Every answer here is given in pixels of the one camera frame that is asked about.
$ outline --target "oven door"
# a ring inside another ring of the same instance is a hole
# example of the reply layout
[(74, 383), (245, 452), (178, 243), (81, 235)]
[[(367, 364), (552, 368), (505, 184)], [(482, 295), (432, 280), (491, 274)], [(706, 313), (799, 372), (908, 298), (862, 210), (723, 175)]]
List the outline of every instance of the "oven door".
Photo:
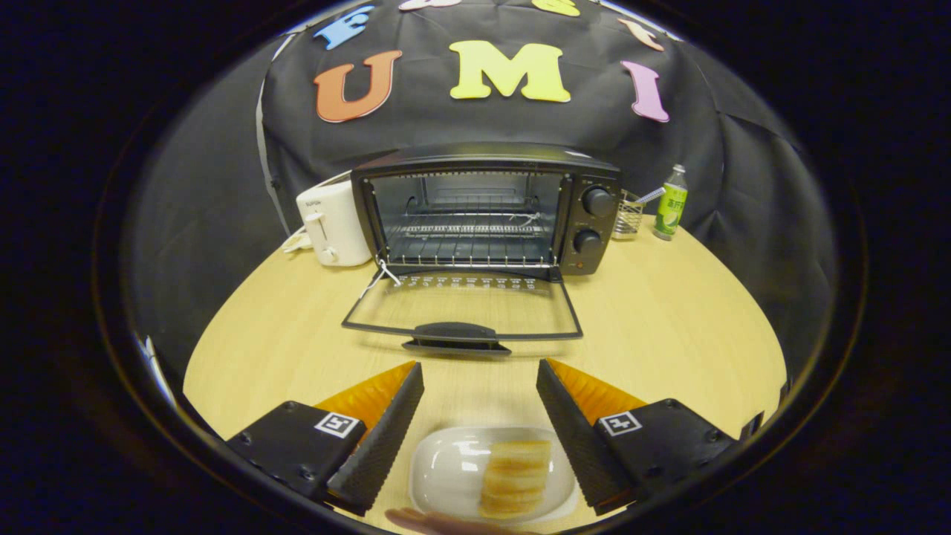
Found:
[(382, 271), (343, 326), (403, 334), (418, 351), (508, 354), (500, 341), (581, 338), (557, 267), (479, 270), (390, 268)]

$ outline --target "green label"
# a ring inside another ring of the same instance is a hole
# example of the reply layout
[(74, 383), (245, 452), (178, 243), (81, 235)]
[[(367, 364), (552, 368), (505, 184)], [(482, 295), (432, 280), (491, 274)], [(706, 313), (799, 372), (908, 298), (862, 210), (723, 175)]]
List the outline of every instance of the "green label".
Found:
[(664, 195), (660, 198), (660, 207), (657, 208), (654, 227), (660, 232), (672, 235), (680, 224), (680, 216), (684, 213), (687, 190), (670, 184), (665, 184), (664, 190)]

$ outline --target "utensil holder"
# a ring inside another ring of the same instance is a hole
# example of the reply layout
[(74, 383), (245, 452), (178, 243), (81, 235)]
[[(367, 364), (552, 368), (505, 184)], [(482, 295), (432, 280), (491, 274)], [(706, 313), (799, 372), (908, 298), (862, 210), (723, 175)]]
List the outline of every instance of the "utensil holder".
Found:
[(641, 218), (644, 216), (644, 203), (640, 197), (630, 191), (621, 189), (621, 202), (617, 206), (617, 219), (614, 220), (614, 230), (611, 238), (615, 240), (633, 240), (637, 230), (641, 228)]

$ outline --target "pink letter i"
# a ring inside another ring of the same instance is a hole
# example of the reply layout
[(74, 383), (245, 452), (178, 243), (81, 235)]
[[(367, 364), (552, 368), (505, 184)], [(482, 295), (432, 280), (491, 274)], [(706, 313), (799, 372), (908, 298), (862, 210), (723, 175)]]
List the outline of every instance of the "pink letter i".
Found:
[(660, 104), (660, 92), (657, 90), (657, 78), (659, 76), (653, 70), (638, 65), (631, 61), (622, 61), (624, 66), (631, 73), (631, 80), (634, 82), (634, 104), (631, 109), (634, 113), (643, 117), (648, 117), (660, 123), (666, 123), (670, 116), (664, 111)]

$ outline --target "yellow letter m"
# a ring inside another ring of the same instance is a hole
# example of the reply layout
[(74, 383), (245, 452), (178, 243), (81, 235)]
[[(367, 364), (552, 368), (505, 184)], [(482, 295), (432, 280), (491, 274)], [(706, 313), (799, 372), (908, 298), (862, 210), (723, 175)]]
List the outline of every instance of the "yellow letter m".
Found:
[(561, 85), (558, 58), (561, 49), (529, 43), (511, 60), (488, 41), (459, 41), (449, 46), (459, 54), (459, 85), (450, 89), (453, 98), (485, 98), (492, 89), (482, 83), (482, 74), (505, 96), (512, 96), (526, 75), (522, 95), (532, 100), (568, 102), (572, 95)]

